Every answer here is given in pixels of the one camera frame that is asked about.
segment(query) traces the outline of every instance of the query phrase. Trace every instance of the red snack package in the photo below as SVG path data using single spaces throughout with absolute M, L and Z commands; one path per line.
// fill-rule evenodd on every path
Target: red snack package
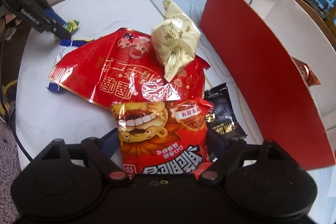
M 111 105 L 125 172 L 198 177 L 210 164 L 204 116 L 212 107 L 201 98 Z
M 150 35 L 122 28 L 67 53 L 49 79 L 91 103 L 110 107 L 113 103 L 203 97 L 203 70 L 208 68 L 196 56 L 168 83 Z
M 295 64 L 300 70 L 300 73 L 302 74 L 302 77 L 306 81 L 308 86 L 311 85 L 321 85 L 319 79 L 316 77 L 316 75 L 312 72 L 311 68 L 304 62 L 292 57 Z

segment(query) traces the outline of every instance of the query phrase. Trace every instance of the black candy wrapper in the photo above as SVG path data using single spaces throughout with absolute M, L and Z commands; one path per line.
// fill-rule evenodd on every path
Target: black candy wrapper
M 208 128 L 212 129 L 212 134 L 217 133 L 217 137 L 223 144 L 226 144 L 225 146 L 231 143 L 228 141 L 246 138 L 244 130 L 237 122 L 236 116 L 233 113 L 226 83 L 206 90 L 204 99 L 214 105 L 211 114 L 207 114 L 205 117 Z

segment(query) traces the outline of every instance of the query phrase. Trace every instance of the gold wrapped candy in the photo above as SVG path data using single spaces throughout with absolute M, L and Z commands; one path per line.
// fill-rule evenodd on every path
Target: gold wrapped candy
M 164 78 L 170 82 L 194 60 L 201 33 L 175 2 L 165 0 L 163 5 L 165 20 L 152 29 L 152 45 L 165 67 Z

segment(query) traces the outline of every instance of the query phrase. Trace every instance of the red cardboard panel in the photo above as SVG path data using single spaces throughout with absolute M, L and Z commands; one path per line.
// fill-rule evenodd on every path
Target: red cardboard panel
M 335 164 L 298 68 L 248 4 L 207 0 L 199 26 L 235 79 L 263 138 L 276 141 L 306 170 Z

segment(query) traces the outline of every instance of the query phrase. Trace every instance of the purple carpet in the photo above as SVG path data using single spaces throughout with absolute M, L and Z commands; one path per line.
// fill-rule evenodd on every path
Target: purple carpet
M 11 199 L 11 185 L 20 172 L 16 142 L 9 127 L 0 121 L 0 223 L 12 224 L 18 213 Z

